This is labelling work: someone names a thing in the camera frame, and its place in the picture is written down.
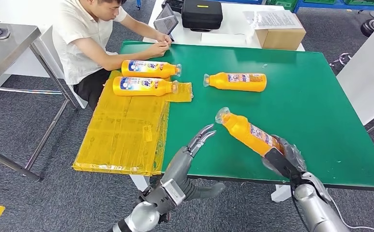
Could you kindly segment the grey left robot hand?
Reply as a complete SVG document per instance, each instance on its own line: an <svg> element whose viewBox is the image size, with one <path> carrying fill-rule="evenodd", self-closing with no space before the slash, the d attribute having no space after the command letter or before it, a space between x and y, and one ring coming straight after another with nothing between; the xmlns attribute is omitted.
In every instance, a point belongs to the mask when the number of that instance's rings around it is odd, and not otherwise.
<svg viewBox="0 0 374 232"><path fill-rule="evenodd" d="M225 184L222 182L217 182L210 187L198 187L187 176L191 163L200 148L216 133L213 127L214 124L206 125L186 146L182 146L170 161L161 179L164 182L173 179L185 194L186 201L213 198L225 189Z"/></svg>

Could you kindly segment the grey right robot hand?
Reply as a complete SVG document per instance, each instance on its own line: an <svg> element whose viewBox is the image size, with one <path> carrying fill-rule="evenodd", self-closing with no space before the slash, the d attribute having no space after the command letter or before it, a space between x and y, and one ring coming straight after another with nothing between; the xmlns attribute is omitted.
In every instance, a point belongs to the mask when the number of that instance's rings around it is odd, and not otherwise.
<svg viewBox="0 0 374 232"><path fill-rule="evenodd" d="M273 135L283 151L271 148L262 158L263 165L277 175L297 179L307 171L305 160L295 145L286 139Z"/></svg>

